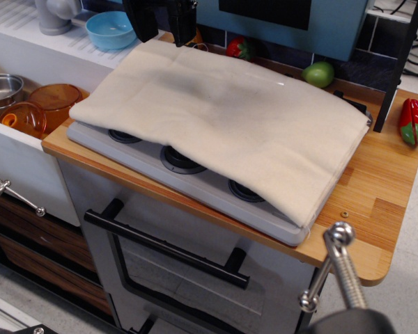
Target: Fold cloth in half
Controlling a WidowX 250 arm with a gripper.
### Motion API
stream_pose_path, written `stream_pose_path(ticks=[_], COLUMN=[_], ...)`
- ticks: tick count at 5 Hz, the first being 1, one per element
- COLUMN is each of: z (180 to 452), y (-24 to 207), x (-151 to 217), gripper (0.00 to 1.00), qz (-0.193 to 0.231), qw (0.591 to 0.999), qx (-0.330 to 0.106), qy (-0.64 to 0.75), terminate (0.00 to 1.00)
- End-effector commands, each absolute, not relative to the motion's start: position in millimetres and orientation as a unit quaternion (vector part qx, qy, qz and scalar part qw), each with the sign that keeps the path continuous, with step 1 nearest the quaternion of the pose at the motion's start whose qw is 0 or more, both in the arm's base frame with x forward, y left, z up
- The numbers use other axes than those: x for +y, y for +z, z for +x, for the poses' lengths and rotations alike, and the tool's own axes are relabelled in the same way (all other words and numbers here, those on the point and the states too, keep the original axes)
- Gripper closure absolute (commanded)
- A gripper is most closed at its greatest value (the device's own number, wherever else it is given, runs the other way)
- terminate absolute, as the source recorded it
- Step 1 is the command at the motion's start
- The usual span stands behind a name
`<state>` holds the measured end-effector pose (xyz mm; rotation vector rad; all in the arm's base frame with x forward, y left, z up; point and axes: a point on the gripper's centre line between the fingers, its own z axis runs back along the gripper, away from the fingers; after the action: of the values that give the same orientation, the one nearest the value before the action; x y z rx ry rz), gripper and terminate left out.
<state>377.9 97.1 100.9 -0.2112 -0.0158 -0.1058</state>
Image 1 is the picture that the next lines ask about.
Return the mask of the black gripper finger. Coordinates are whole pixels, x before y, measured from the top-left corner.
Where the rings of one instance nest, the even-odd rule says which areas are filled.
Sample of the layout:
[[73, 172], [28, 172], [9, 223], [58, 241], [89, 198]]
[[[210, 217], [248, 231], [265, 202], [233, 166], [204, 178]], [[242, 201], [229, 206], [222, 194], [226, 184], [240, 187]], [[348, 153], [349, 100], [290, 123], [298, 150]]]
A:
[[141, 42], [148, 42], [158, 34], [157, 20], [150, 1], [123, 0], [124, 11]]
[[177, 47], [186, 45], [196, 36], [197, 5], [197, 1], [168, 1], [169, 27]]

